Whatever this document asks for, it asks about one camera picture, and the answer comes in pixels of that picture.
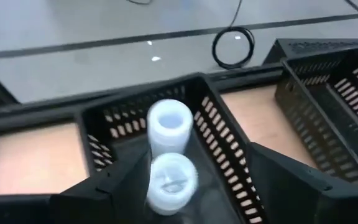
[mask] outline black tray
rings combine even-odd
[[[358,185],[358,49],[283,60],[276,100],[318,167]]]
[[[262,223],[264,211],[244,157],[247,138],[204,75],[89,105],[79,123],[90,174],[119,160],[121,153],[149,147],[145,118],[151,105],[163,98],[182,101],[195,116],[185,155],[197,168],[200,186],[178,214],[161,217],[147,209],[145,221]]]

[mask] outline tiled floor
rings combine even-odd
[[[186,30],[208,33],[180,38],[167,34],[166,39],[142,42],[128,38],[128,44],[0,58],[0,81],[18,100],[28,102],[219,70],[211,56],[219,30],[214,28],[230,23],[237,3],[154,0],[137,6],[125,0],[0,0],[0,51]],[[244,0],[235,25],[350,14],[358,12],[345,0]],[[358,38],[358,19],[344,19],[253,30],[255,54],[248,66],[260,65],[276,38]],[[225,62],[246,54],[246,40],[238,36],[228,34],[219,42],[218,54]]]

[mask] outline wooden board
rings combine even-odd
[[[223,95],[251,139],[315,167],[274,101],[275,86]],[[60,193],[88,176],[78,127],[61,124],[0,136],[0,195]]]

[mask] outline white plastic bottle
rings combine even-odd
[[[165,153],[154,159],[147,201],[160,215],[173,215],[183,208],[198,187],[194,164],[185,156]]]
[[[153,157],[166,152],[183,154],[193,127],[190,109],[177,100],[160,100],[147,114],[147,135]]]

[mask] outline plastic container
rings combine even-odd
[[[319,169],[358,185],[358,49],[282,61],[276,100]]]
[[[150,172],[147,201],[160,215],[173,215],[191,199],[198,186],[196,167],[178,153],[155,158]]]
[[[155,102],[167,98],[184,103],[194,115],[184,156],[196,167],[198,190],[172,216],[157,215],[147,206],[144,222],[262,223],[264,210],[244,157],[247,137],[203,74],[88,105],[79,124],[90,174],[108,166],[106,159],[114,163],[123,153],[150,147],[147,113]]]
[[[147,127],[153,157],[166,152],[183,154],[193,128],[193,115],[180,101],[160,100],[147,114]]]

